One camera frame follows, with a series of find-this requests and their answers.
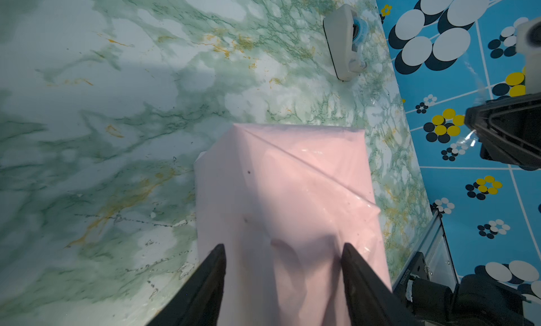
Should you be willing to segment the purple wrapping paper sheet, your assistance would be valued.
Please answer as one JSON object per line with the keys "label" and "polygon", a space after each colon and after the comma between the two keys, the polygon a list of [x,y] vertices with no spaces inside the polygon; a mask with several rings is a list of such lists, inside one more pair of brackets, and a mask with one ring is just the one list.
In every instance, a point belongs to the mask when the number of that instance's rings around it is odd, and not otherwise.
{"label": "purple wrapping paper sheet", "polygon": [[236,124],[198,157],[197,248],[223,244],[220,325],[348,325],[352,244],[392,281],[362,129]]}

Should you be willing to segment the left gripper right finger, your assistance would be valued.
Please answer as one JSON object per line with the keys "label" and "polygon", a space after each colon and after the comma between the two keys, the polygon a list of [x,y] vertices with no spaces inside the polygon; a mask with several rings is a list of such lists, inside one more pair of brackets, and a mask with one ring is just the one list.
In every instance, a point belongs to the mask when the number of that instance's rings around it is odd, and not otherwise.
{"label": "left gripper right finger", "polygon": [[384,285],[371,266],[350,243],[346,243],[343,247],[341,267],[352,325],[421,324]]}

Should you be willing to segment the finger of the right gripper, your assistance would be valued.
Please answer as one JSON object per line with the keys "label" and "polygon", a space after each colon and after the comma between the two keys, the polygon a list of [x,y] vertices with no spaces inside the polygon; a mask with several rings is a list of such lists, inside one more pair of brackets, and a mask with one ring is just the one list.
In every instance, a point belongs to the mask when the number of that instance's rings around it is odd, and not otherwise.
{"label": "finger of the right gripper", "polygon": [[540,169],[539,93],[470,107],[465,124],[480,141],[482,159]]}

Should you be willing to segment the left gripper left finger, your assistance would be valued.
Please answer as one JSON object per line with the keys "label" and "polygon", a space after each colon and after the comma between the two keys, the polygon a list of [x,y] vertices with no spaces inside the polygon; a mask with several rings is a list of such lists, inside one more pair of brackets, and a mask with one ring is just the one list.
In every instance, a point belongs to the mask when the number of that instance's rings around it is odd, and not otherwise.
{"label": "left gripper left finger", "polygon": [[148,326],[217,325],[225,274],[225,246],[219,244]]}

